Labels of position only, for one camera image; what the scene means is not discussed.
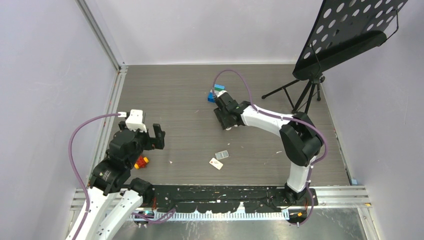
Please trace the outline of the clear staples tray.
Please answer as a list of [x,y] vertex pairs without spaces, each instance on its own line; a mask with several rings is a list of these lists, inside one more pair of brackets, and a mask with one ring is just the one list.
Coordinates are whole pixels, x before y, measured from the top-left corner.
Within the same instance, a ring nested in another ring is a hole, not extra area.
[[215,153],[215,158],[217,160],[222,160],[222,159],[225,159],[225,158],[228,158],[228,157],[229,157],[229,152],[227,150]]

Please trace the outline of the white staples box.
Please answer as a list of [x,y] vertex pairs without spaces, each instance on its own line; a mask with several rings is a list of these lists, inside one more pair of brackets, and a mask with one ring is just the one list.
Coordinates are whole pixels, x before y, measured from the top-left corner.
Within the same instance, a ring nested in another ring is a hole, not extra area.
[[222,162],[220,162],[219,160],[217,160],[216,158],[212,158],[210,161],[209,161],[209,163],[214,167],[214,168],[216,168],[217,170],[221,170],[222,169],[222,167],[223,167],[223,163]]

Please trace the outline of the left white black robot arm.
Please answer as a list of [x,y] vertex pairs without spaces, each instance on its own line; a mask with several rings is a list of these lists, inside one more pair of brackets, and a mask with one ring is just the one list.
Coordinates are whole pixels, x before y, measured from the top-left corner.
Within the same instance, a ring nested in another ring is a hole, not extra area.
[[121,121],[105,158],[95,166],[84,190],[85,203],[68,240],[111,240],[136,208],[148,207],[154,199],[153,185],[134,178],[125,192],[121,192],[131,176],[131,170],[143,151],[162,150],[165,131],[153,124],[154,136],[148,129],[133,128]]

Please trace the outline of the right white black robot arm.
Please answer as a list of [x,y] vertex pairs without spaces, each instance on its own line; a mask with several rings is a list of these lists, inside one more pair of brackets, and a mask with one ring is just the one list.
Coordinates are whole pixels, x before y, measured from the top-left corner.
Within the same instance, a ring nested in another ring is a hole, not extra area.
[[248,101],[238,103],[225,90],[218,92],[213,99],[217,106],[215,116],[224,130],[235,126],[255,127],[281,138],[290,160],[284,196],[291,205],[299,205],[306,197],[312,163],[325,142],[315,131],[309,116],[304,112],[282,114]]

